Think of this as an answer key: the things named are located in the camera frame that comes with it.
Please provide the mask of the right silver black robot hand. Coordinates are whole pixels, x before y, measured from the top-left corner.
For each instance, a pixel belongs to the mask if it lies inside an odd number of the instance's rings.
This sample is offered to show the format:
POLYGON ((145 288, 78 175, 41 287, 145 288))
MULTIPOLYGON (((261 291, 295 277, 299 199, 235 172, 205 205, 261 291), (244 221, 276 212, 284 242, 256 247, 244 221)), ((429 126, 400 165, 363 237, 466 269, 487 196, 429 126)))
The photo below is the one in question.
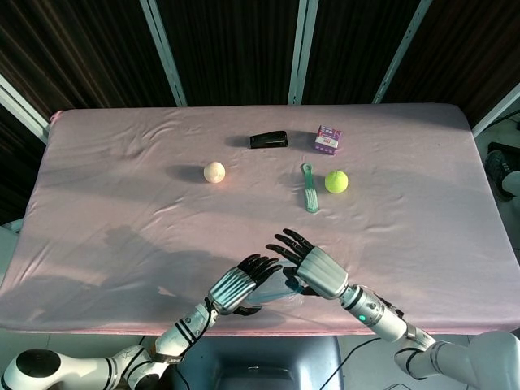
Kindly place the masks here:
POLYGON ((284 244, 267 244, 266 248, 290 261, 283 269, 286 285, 304 296, 339 298, 348 286, 348 273, 329 254, 311 244, 299 233, 285 228, 275 239, 284 244))

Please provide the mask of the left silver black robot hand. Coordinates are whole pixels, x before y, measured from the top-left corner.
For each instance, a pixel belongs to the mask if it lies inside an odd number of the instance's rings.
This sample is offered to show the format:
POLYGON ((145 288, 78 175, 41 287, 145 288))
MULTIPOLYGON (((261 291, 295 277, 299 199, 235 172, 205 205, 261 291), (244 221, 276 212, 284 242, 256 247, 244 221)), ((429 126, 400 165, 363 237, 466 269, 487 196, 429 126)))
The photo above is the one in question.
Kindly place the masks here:
POLYGON ((251 254, 214 284, 205 301, 218 315, 256 314, 262 308, 260 305, 246 307, 242 302, 282 268, 278 258, 251 254))

